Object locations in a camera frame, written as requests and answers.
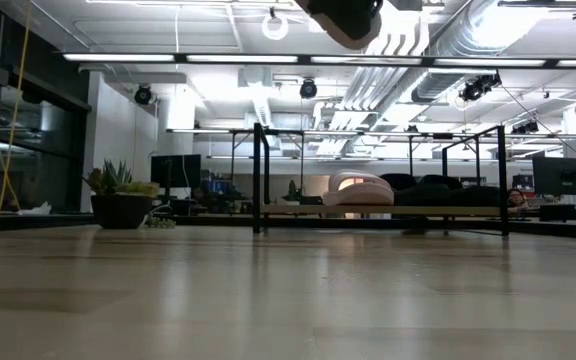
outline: window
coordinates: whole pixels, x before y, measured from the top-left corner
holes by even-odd
[[[13,120],[17,90],[1,91],[0,137],[8,138]],[[76,118],[31,92],[23,92],[19,101],[15,140],[62,152],[73,151]]]
[[[5,159],[8,144],[0,142],[0,149]],[[66,158],[13,146],[8,176],[21,208],[31,209],[47,201],[53,210],[69,209],[70,163]],[[0,162],[0,194],[3,178]],[[4,209],[17,210],[10,191],[6,191]]]

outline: monitor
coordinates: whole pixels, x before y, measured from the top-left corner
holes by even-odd
[[[535,193],[576,195],[576,159],[535,157],[532,171]]]
[[[150,181],[164,188],[198,187],[201,184],[201,155],[153,156]]]

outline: wooden floor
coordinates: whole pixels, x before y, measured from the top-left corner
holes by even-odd
[[[0,359],[576,359],[576,240],[2,232]]]

